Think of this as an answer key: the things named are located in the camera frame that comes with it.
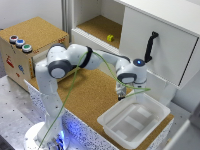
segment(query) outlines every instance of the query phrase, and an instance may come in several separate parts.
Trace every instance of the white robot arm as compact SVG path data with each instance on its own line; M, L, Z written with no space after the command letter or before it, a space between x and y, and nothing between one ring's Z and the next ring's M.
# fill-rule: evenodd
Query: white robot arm
M47 54L47 58L39 62L36 65L35 73L39 86L39 90L42 93L42 101L46 108L46 121L37 135L37 140L42 141L45 133L49 129L50 125L57 117L61 107L62 101L57 93L58 85L57 80L64 77L74 66L77 66L80 57L85 54L80 62L81 68L93 70L103 62L103 57L108 63L112 64L116 69L117 79L124 84L134 84L135 87L145 88L146 85L146 66L145 62L141 59L135 59L131 61L128 57L118 56L101 50L92 50L89 47L72 44L66 49L62 44L53 45ZM126 88L116 84L116 92L119 95L119 100L126 94ZM55 136L60 135L62 129L61 116L64 111L60 113L59 118L54 123L54 126L46 136L44 140L44 146L48 145L52 139L56 139Z

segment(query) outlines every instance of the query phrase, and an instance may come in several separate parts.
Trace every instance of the black handle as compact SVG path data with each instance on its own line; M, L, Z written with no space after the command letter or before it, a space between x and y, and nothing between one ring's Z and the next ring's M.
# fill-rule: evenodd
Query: black handle
M151 49L152 49L152 46L153 46L153 40L155 38L157 38L158 36L159 36L159 34L153 31L152 32L152 36L149 38L149 41L148 41L148 44L147 44L146 53L145 53L145 57L144 57L145 63L148 63L150 60L152 60L152 57L150 56L150 54L151 54Z

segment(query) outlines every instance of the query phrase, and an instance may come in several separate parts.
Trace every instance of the small yellow toy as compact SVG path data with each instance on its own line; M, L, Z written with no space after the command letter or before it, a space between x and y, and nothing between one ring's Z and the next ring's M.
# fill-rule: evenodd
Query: small yellow toy
M108 35L108 36L107 36L107 40L108 40L109 42L112 42L112 41L114 40L114 36L113 36L113 35Z

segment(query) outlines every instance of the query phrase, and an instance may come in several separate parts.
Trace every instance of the cabinet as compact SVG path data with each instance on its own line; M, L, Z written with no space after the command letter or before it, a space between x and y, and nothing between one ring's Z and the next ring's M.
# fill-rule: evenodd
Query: cabinet
M200 69L197 65L200 63L197 57L200 55L200 30L196 27L200 25L200 19L191 17L197 17L200 7L192 3L179 0L169 3L158 0L151 3L147 0L74 0L72 7L73 43L131 59L144 59L148 40L154 31L159 37L154 39L153 59L147 63L150 72L182 88ZM109 34L119 35L114 40L118 42L117 46L106 41Z

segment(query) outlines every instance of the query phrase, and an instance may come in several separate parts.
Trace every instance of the wooden box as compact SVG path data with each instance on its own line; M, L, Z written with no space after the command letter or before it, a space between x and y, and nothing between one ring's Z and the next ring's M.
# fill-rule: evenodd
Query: wooden box
M31 53L23 53L9 42L12 35L32 46ZM28 91L24 79L34 78L34 65L44 59L55 43L69 46L69 35L47 21L36 17L0 31L0 51L7 75Z

